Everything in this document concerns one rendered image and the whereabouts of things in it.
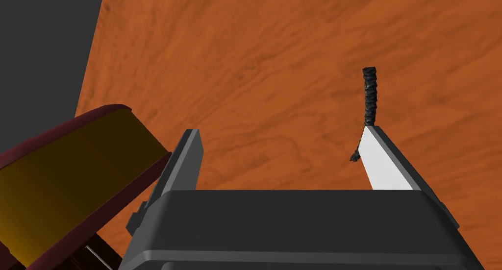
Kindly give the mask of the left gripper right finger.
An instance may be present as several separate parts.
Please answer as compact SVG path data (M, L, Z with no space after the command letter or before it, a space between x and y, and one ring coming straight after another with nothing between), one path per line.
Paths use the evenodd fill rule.
M359 154L373 190L417 190L437 196L379 126L366 126Z

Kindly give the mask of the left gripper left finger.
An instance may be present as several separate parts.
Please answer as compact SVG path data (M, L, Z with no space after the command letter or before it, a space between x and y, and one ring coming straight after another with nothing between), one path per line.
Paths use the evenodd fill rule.
M149 197L148 205L168 191L194 190L203 153L200 131L185 130Z

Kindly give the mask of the yellow book with maroon cover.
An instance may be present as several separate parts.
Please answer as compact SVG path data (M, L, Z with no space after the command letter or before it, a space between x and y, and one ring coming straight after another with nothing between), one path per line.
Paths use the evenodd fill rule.
M171 153L122 104L0 154L0 270L53 270L161 174Z

